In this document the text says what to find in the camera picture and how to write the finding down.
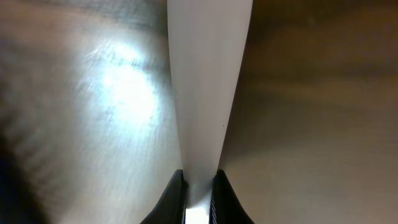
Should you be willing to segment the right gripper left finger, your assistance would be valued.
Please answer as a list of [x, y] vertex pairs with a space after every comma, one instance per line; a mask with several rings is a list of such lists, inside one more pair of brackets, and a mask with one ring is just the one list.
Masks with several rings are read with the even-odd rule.
[[176, 170], [160, 199], [141, 224], [184, 224], [188, 183], [183, 170]]

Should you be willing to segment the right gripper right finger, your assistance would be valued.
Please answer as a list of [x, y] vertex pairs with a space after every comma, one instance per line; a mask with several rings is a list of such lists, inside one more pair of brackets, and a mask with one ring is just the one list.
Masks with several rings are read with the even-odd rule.
[[222, 169], [213, 179], [209, 224], [254, 224]]

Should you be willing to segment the white fork tines down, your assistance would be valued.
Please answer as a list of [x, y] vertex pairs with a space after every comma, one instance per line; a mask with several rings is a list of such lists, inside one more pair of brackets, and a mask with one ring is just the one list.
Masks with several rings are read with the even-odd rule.
[[167, 25], [186, 223], [208, 223], [248, 36], [251, 0], [169, 0]]

